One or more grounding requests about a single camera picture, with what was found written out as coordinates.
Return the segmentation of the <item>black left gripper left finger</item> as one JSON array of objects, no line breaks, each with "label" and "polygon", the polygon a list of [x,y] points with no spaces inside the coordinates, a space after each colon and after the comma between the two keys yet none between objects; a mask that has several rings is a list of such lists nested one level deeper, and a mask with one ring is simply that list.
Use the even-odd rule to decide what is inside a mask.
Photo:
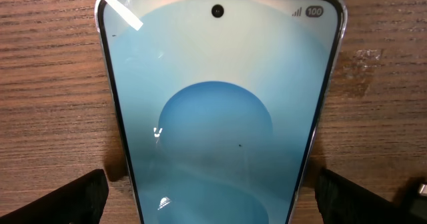
[{"label": "black left gripper left finger", "polygon": [[7,223],[98,224],[108,198],[104,170],[95,169],[1,217]]}]

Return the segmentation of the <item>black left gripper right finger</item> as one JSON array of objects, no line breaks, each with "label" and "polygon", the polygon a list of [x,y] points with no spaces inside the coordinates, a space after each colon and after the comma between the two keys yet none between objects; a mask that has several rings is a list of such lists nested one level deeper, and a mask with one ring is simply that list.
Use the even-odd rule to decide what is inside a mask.
[{"label": "black left gripper right finger", "polygon": [[324,223],[426,224],[426,195],[420,192],[425,186],[425,178],[411,178],[401,190],[397,205],[323,168],[314,191]]}]

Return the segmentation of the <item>blue Galaxy smartphone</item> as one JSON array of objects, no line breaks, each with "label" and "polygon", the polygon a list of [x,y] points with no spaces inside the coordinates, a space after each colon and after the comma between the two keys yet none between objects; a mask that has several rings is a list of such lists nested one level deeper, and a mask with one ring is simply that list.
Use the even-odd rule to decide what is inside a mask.
[{"label": "blue Galaxy smartphone", "polygon": [[96,0],[141,223],[289,223],[343,0]]}]

